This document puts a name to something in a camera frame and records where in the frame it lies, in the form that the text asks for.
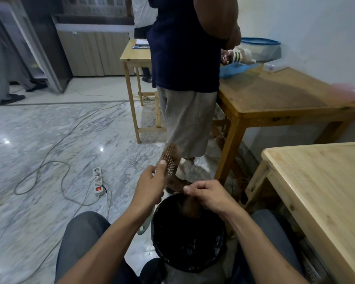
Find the light wood table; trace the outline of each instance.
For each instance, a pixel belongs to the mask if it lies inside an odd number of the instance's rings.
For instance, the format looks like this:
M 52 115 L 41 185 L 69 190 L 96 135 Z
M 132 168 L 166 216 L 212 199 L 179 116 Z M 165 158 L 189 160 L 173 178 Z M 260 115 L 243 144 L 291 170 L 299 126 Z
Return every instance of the light wood table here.
M 315 143 L 335 142 L 355 118 L 355 103 L 334 99 L 328 89 L 292 68 L 267 73 L 259 66 L 221 79 L 217 103 L 226 119 L 214 121 L 212 133 L 221 135 L 217 127 L 226 125 L 227 138 L 218 142 L 222 156 L 215 179 L 223 184 L 231 168 L 236 176 L 242 173 L 234 157 L 247 128 L 328 122 Z
M 133 49 L 135 45 L 136 39 L 130 39 L 128 45 L 126 46 L 120 60 L 124 64 L 125 70 L 125 79 L 126 86 L 128 88 L 129 101 L 131 113 L 133 116 L 133 124 L 135 130 L 135 137 L 137 138 L 137 143 L 141 143 L 141 139 L 139 138 L 139 133 L 157 133 L 166 131 L 166 128 L 161 127 L 161 110 L 159 107 L 159 95 L 158 92 L 142 92 L 141 90 L 141 82 L 139 80 L 139 70 L 138 68 L 150 68 L 151 70 L 151 54 L 148 49 Z M 156 113 L 156 126 L 155 127 L 147 127 L 147 128 L 139 128 L 137 124 L 137 117 L 135 115 L 135 107 L 134 107 L 134 99 L 133 99 L 133 91 L 131 88 L 130 76 L 129 76 L 129 68 L 135 68 L 137 72 L 137 81 L 138 81 L 138 92 L 140 97 L 141 106 L 143 106 L 143 97 L 144 96 L 155 96 L 155 113 Z
M 269 181 L 332 275 L 355 284 L 355 142 L 268 148 L 246 195 Z

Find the black garbage bag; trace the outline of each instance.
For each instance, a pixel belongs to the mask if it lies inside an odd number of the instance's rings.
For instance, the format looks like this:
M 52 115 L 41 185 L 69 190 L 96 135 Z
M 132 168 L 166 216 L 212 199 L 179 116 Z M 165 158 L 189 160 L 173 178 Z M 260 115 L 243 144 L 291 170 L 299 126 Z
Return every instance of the black garbage bag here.
M 203 209 L 200 218 L 184 216 L 181 209 L 185 198 L 179 193 L 161 202 L 152 218 L 151 238 L 156 253 L 168 265 L 199 273 L 226 251 L 226 227 L 210 210 Z

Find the hand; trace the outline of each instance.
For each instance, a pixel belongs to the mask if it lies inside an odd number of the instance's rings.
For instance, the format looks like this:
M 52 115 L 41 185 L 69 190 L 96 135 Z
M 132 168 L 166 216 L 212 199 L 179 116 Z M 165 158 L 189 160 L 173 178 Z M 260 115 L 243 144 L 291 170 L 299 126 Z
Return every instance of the hand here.
M 161 160 L 157 168 L 150 165 L 142 172 L 129 208 L 139 212 L 142 216 L 149 216 L 153 206 L 162 200 L 165 170 L 166 161 Z
M 235 46 L 238 46 L 241 43 L 242 34 L 241 29 L 236 25 L 230 35 L 229 40 L 227 41 L 225 47 L 227 50 L 232 50 Z
M 201 204 L 225 218 L 227 213 L 239 207 L 225 188 L 217 180 L 202 180 L 184 187 L 184 194 L 197 197 Z

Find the person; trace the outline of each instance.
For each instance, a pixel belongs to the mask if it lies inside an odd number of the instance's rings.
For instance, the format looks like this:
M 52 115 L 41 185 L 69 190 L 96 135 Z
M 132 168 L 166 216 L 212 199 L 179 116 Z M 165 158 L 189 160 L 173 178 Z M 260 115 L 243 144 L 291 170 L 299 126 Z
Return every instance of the person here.
M 158 11 L 152 9 L 147 0 L 131 0 L 134 13 L 134 38 L 146 39 L 147 32 L 150 31 L 152 24 L 156 20 Z M 142 81 L 152 82 L 149 68 L 142 68 Z
M 147 40 L 167 143 L 175 143 L 183 158 L 203 156 L 216 108 L 221 49 L 241 41 L 237 0 L 149 3 L 158 9 Z
M 166 275 L 161 259 L 146 263 L 139 277 L 124 260 L 137 230 L 161 201 L 166 161 L 159 162 L 153 176 L 155 169 L 149 166 L 141 174 L 129 207 L 112 225 L 96 212 L 83 212 L 69 222 L 59 248 L 55 283 L 162 282 Z M 307 283 L 284 230 L 268 210 L 249 216 L 216 180 L 185 186 L 184 193 L 197 197 L 237 234 L 240 249 L 231 283 Z
M 4 40 L 0 38 L 0 105 L 7 105 L 25 98 L 24 95 L 16 95 L 10 93 L 9 76 L 11 66 L 14 68 L 17 82 L 24 87 L 27 92 L 46 88 L 47 85 L 43 83 L 33 84 L 28 77 L 21 70 L 14 52 L 5 44 Z

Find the hairbrush bristles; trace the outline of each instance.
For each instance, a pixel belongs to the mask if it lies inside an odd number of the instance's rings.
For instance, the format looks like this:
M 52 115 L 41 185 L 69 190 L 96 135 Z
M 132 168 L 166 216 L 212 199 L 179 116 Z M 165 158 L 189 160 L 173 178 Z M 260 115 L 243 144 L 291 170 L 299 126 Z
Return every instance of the hairbrush bristles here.
M 164 175 L 175 175 L 181 159 L 178 146 L 174 143 L 167 143 L 159 160 L 162 159 L 167 162 Z

